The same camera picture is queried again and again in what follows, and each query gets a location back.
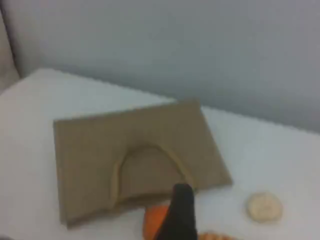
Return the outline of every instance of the small round object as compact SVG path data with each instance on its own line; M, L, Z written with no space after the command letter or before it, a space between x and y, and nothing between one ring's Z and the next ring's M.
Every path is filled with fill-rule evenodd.
M258 223L276 222L282 217L283 206L272 193L259 192L249 198L247 213L252 220Z

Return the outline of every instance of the cardboard sheet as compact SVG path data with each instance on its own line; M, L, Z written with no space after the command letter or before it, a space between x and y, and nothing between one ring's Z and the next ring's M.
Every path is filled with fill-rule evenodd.
M119 212L167 198L175 183L230 185L196 101L57 120L61 220Z

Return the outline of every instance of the orange object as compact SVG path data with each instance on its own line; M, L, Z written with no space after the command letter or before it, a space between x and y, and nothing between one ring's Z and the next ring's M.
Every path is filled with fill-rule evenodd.
M236 240L233 237L217 234L214 232L205 232L198 235L198 240Z
M159 205L145 209L143 224L144 240L154 240L167 215L168 208L168 205ZM204 232L198 234L198 240L236 240L236 238L215 232Z
M163 223L169 206L159 205L147 207L144 213L143 237L144 240L153 240Z

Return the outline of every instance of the white table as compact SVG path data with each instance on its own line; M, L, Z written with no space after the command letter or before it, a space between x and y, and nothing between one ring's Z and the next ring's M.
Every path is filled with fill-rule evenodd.
M0 235L17 240L140 240L143 209L67 230L59 222L53 120L171 101L138 90L41 69L0 95ZM203 107L234 179L196 197L199 231L245 240L320 237L320 136ZM275 193L281 222L244 212L255 191Z

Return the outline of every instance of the beige disc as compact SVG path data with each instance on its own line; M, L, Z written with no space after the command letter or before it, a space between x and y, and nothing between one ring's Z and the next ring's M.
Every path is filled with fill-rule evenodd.
M246 207L249 217L259 223L276 222L281 219L283 214L280 200L268 192L253 194Z

